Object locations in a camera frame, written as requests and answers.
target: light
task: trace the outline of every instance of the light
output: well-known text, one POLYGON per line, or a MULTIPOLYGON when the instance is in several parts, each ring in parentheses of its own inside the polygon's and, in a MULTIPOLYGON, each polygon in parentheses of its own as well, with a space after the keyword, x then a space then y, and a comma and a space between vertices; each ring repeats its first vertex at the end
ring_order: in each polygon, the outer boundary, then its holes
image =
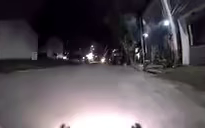
POLYGON ((114 49, 112 52, 116 52, 117 51, 117 49, 114 49))
POLYGON ((135 48, 135 53, 138 53, 139 52, 139 48, 135 48))
POLYGON ((63 54, 58 54, 58 55, 56 56, 56 58, 57 58, 57 59, 62 59, 62 58, 63 58, 63 54))
POLYGON ((105 63, 106 62, 106 59, 103 57, 103 58, 101 58, 101 63, 105 63))
POLYGON ((164 26, 169 26, 170 25, 170 21, 169 20, 164 20, 163 25, 164 26))
POLYGON ((139 53, 137 53, 137 54, 136 54, 136 57, 139 59, 139 58, 140 58, 140 54, 139 54, 139 53))
POLYGON ((142 20, 142 23, 143 23, 143 25, 146 25, 146 21, 144 19, 142 20))
POLYGON ((149 34, 148 34, 148 33, 144 33, 143 36, 144 36, 145 38, 147 38, 147 37, 149 37, 149 34))
POLYGON ((130 128, 135 119, 120 114, 87 114, 71 123, 71 128, 130 128))
POLYGON ((93 53, 89 53, 86 55, 88 60, 92 60, 93 59, 93 53))
POLYGON ((68 60, 68 57, 67 56, 63 56, 62 59, 63 60, 68 60))

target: asphalt road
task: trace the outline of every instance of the asphalt road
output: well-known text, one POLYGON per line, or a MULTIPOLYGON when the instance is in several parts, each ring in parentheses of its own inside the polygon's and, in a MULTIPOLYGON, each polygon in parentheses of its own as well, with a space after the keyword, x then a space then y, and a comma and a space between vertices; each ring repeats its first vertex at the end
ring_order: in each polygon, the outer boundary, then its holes
POLYGON ((128 67, 0 74, 2 128, 205 128, 205 94, 128 67))

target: street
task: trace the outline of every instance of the street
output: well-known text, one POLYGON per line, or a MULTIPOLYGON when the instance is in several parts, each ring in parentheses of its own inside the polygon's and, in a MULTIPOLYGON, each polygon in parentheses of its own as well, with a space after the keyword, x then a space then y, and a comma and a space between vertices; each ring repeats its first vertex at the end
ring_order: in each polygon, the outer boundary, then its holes
POLYGON ((2 128, 205 128, 205 96, 130 67, 0 74, 2 128))

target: distant light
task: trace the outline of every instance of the distant light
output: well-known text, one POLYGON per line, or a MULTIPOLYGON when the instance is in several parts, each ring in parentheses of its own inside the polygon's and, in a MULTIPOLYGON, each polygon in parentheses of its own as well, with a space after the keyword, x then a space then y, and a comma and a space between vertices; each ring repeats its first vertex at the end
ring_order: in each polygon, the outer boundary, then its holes
POLYGON ((68 60, 68 57, 67 56, 63 56, 62 59, 63 60, 68 60))
POLYGON ((142 20, 142 23, 143 23, 143 25, 146 25, 146 21, 144 19, 142 20))
POLYGON ((139 58, 140 58, 140 54, 139 54, 139 53, 137 53, 137 54, 136 54, 136 57, 139 59, 139 58))
POLYGON ((105 61, 106 61, 106 59, 103 57, 103 58, 101 58, 101 63, 105 63, 105 61))
POLYGON ((138 53, 139 52, 139 48, 135 48, 135 53, 138 53))
POLYGON ((164 25, 164 26, 169 26, 169 25, 170 25, 170 21, 169 21, 169 20, 165 20, 165 21, 163 22, 163 25, 164 25))
POLYGON ((149 34, 148 34, 148 33, 144 33, 143 36, 144 36, 145 38, 147 38, 147 37, 149 37, 149 34))
POLYGON ((89 53, 86 55, 87 59, 93 60, 93 53, 89 53))

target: street lamp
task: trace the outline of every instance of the street lamp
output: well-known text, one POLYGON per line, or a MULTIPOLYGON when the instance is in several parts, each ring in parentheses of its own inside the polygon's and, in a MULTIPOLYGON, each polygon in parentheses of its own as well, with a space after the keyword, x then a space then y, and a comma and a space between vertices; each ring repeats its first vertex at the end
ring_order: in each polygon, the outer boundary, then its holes
POLYGON ((144 34, 143 34, 143 37, 148 38, 148 37, 149 37, 149 34, 148 34, 148 33, 144 33, 144 34))
POLYGON ((170 25, 170 21, 169 20, 164 20, 163 21, 163 25, 164 26, 169 26, 170 25))

